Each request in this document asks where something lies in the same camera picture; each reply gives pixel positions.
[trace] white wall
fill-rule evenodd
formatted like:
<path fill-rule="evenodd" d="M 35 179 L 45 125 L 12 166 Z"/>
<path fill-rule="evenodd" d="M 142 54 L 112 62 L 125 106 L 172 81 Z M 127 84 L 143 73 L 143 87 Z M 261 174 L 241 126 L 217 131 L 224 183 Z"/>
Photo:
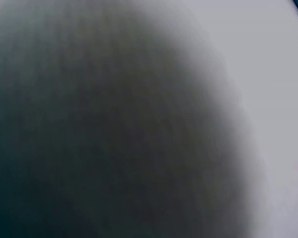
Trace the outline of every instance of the white wall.
<path fill-rule="evenodd" d="M 298 238 L 298 12 L 290 0 L 191 0 L 239 89 L 266 170 L 267 229 Z"/>

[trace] white surface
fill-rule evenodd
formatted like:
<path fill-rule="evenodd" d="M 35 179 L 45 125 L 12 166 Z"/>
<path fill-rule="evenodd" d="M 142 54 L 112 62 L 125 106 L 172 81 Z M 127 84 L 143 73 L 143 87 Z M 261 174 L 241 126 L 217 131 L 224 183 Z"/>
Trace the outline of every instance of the white surface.
<path fill-rule="evenodd" d="M 267 173 L 268 220 L 258 237 L 298 238 L 296 7 L 289 0 L 202 0 L 190 9 L 224 58 L 253 125 Z"/>

